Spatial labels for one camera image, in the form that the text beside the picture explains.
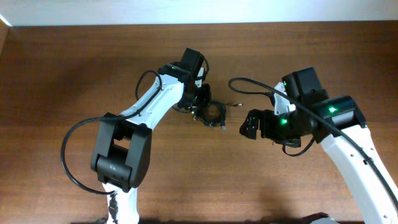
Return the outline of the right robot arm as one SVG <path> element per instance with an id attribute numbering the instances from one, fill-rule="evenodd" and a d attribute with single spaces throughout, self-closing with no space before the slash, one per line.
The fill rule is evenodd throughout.
<path id="1" fill-rule="evenodd" d="M 273 110 L 249 111 L 239 132 L 287 147 L 310 135 L 337 166 L 365 223 L 397 223 L 397 186 L 373 143 L 366 119 L 348 95 L 330 98 L 309 67 L 282 77 L 265 95 Z"/>

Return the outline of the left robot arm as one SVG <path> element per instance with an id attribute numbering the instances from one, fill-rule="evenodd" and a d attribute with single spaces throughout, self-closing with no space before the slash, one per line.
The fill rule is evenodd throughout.
<path id="1" fill-rule="evenodd" d="M 152 86 L 130 108 L 102 118 L 91 169 L 108 194 L 106 223 L 139 223 L 137 189 L 149 169 L 153 130 L 174 106 L 187 113 L 208 107 L 207 72 L 205 56 L 187 48 L 178 62 L 153 71 Z"/>

